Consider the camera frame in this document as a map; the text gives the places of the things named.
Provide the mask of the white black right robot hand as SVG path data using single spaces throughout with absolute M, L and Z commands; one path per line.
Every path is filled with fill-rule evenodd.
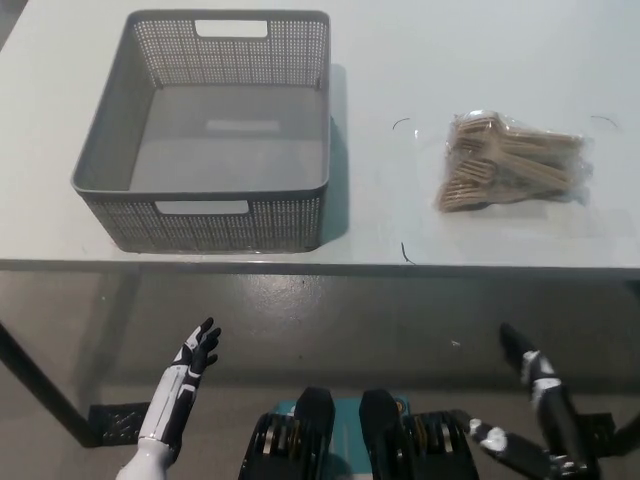
M 500 326 L 499 339 L 507 362 L 528 390 L 546 447 L 459 412 L 457 419 L 465 432 L 499 463 L 532 477 L 594 469 L 596 455 L 584 439 L 568 389 L 551 362 L 508 323 Z

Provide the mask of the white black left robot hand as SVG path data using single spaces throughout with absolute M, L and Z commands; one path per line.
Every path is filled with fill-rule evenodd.
M 204 372 L 217 360 L 214 349 L 221 328 L 207 318 L 184 341 L 167 367 L 153 395 L 139 437 L 153 439 L 177 450 Z

